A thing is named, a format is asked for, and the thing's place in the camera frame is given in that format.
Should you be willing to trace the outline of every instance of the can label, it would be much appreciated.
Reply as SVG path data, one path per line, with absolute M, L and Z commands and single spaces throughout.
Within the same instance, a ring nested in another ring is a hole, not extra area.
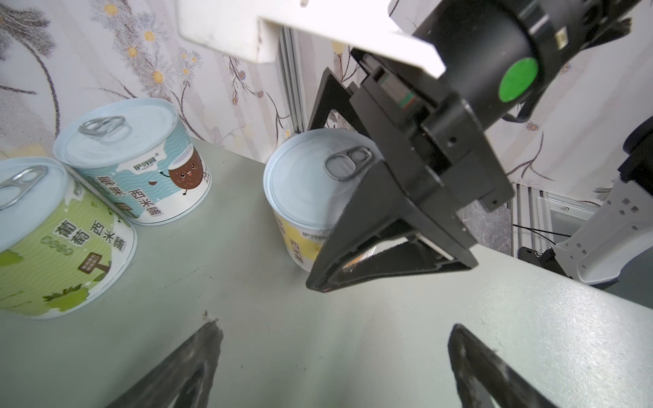
M 134 242 L 129 222 L 69 180 L 50 216 L 0 253 L 0 309 L 39 318 L 65 314 L 122 272 Z
M 181 121 L 163 143 L 135 159 L 76 170 L 140 224 L 162 223 L 183 214 L 206 194 L 211 181 L 211 172 Z
M 274 217 L 277 219 L 277 224 L 281 230 L 286 249 L 288 249 L 288 254 L 290 254 L 295 263 L 301 266 L 303 270 L 310 272 L 317 255 L 331 234 L 331 230 L 308 230 L 296 227 L 277 214 L 276 211 L 274 212 Z M 347 263 L 345 267 L 367 259 L 373 253 L 374 248 L 359 255 L 356 259 Z

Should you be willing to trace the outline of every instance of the yellow can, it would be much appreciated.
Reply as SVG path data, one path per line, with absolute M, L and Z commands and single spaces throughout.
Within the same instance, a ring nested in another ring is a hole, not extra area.
M 304 270 L 310 272 L 365 172 L 380 158 L 372 140 L 346 129 L 299 134 L 271 156 L 265 195 L 288 254 Z

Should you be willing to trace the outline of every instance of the wall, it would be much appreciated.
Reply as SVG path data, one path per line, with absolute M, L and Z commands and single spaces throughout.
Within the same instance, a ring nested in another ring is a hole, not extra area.
M 388 11 L 410 33 L 438 3 L 392 0 Z M 583 51 L 562 68 L 531 122 L 499 121 L 488 129 L 511 181 L 596 204 L 605 199 L 627 157 L 623 141 L 653 114 L 653 3 L 642 1 L 629 16 L 630 35 Z M 305 33 L 298 39 L 306 112 L 313 108 L 325 67 L 348 78 L 345 84 L 364 78 L 360 70 L 351 76 L 356 64 L 347 46 Z M 330 125 L 338 125 L 334 119 Z
M 173 0 L 0 3 L 0 158 L 52 155 L 70 122 L 133 97 L 170 101 L 192 136 L 258 161 L 293 131 L 279 65 L 182 40 Z

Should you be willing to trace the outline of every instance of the green circle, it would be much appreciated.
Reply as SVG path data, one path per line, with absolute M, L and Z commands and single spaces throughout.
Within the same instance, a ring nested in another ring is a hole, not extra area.
M 539 69 L 535 58 L 522 58 L 508 69 L 499 85 L 499 99 L 510 102 L 528 89 L 537 77 Z

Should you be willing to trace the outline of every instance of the cartoon coconut character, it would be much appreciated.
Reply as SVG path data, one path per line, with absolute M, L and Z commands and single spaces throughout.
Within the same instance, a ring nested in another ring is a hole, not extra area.
M 169 177 L 177 187 L 185 189 L 183 195 L 186 195 L 188 190 L 192 190 L 200 185 L 204 168 L 202 167 L 200 154 L 190 144 L 168 167 L 169 176 L 166 176 L 163 172 L 159 173 L 165 177 Z

